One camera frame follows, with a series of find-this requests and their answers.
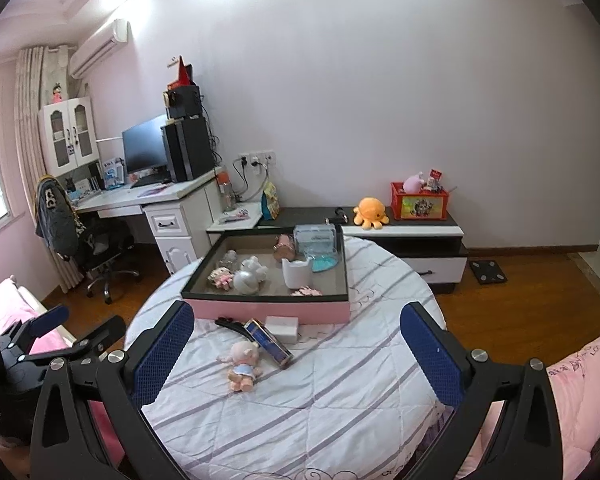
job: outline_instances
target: blue gripper pad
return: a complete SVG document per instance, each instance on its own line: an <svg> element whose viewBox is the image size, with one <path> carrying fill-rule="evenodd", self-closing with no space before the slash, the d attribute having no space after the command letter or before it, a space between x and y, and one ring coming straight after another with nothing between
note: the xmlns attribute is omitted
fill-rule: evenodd
<svg viewBox="0 0 600 480"><path fill-rule="evenodd" d="M63 305L55 306L31 320L29 333L34 338L42 337L58 328L67 319L69 319L69 309Z"/></svg>
<svg viewBox="0 0 600 480"><path fill-rule="evenodd" d="M400 314L400 332L440 402L457 408L464 397L461 370L411 303Z"/></svg>
<svg viewBox="0 0 600 480"><path fill-rule="evenodd" d="M131 399L138 408L154 402L193 333L193 309L188 303L179 303L176 314L171 317L134 370Z"/></svg>

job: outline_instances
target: white bedspread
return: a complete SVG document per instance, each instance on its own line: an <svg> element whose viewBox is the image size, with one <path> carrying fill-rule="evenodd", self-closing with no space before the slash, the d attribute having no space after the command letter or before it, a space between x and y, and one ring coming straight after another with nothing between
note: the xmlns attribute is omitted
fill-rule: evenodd
<svg viewBox="0 0 600 480"><path fill-rule="evenodd" d="M196 327L157 400L143 411L181 468L200 480L284 476L304 480L392 478L443 406L399 330L402 307L421 302L445 321L416 272L375 243L345 238L351 320L302 326L293 364L230 393L216 362L241 336ZM197 262L171 276L129 326L125 348L180 297Z"/></svg>

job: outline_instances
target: pink bedding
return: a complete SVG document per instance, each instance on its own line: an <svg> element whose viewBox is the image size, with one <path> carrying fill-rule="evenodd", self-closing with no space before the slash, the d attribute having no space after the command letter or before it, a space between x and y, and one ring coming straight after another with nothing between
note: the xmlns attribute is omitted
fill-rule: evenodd
<svg viewBox="0 0 600 480"><path fill-rule="evenodd" d="M14 322L19 320L26 321L37 315L36 311L22 299L21 295L18 293L18 289L11 280L4 280L0 283L0 334ZM52 330L50 333L37 339L35 343L33 343L31 353L39 354L42 352L59 350L61 348L67 348L67 344L57 330ZM116 437L116 433L113 430L107 412L101 402L90 402L90 407L91 413L102 434L102 439L107 447L111 462L115 466L118 466L125 452L122 449L122 446L120 446L120 442Z"/></svg>
<svg viewBox="0 0 600 480"><path fill-rule="evenodd" d="M590 460L600 437L600 337L582 350L547 368L560 419L564 480L574 480ZM491 405L484 425L457 478L474 471L489 443L502 410Z"/></svg>

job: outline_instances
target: computer tower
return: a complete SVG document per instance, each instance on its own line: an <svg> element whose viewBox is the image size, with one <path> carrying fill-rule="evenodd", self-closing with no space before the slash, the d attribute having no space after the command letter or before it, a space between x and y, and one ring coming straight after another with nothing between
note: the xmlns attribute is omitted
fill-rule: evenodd
<svg viewBox="0 0 600 480"><path fill-rule="evenodd" d="M216 165L204 117L184 118L162 128L167 168L174 182L193 180Z"/></svg>
<svg viewBox="0 0 600 480"><path fill-rule="evenodd" d="M171 180L173 182L186 181L187 171L184 168L176 123L165 124L162 127L162 142L164 142L164 151L167 154L167 169Z"/></svg>

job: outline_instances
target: metal screw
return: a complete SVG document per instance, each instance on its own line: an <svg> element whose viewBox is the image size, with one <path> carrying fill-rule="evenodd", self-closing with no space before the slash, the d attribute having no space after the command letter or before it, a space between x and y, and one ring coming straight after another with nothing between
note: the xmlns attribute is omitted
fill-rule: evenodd
<svg viewBox="0 0 600 480"><path fill-rule="evenodd" d="M52 370L59 370L63 366L64 366L64 359L57 357L53 361L51 361L49 368L51 368Z"/></svg>
<svg viewBox="0 0 600 480"><path fill-rule="evenodd" d="M474 361L485 363L487 362L487 359L489 359L489 354L487 354L486 350L476 348L475 350L471 350L471 357L474 359Z"/></svg>
<svg viewBox="0 0 600 480"><path fill-rule="evenodd" d="M540 370L544 370L544 363L540 359L533 358L531 359L531 361L529 361L529 364L534 370L537 370L538 372Z"/></svg>
<svg viewBox="0 0 600 480"><path fill-rule="evenodd" d="M119 363L124 358L125 353L122 350L114 350L109 354L109 357L107 357L110 363Z"/></svg>

